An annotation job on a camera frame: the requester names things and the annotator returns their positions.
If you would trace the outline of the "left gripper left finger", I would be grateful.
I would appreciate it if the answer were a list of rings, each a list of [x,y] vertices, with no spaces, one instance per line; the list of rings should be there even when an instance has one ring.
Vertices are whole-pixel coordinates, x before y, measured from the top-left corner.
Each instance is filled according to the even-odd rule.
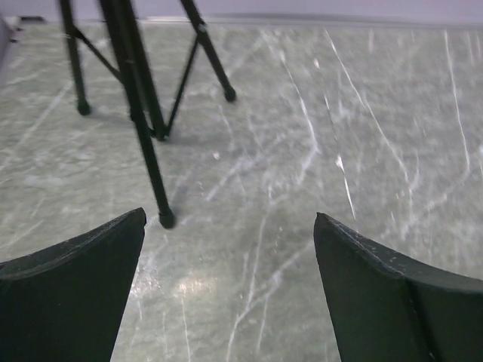
[[[109,361],[145,236],[144,209],[1,263],[3,361]]]

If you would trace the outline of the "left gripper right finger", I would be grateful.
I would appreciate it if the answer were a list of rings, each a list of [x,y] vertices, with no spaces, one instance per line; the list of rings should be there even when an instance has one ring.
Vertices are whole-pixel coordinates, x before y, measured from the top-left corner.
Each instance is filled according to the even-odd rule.
[[[342,361],[480,361],[482,282],[419,262],[325,213],[316,259]]]

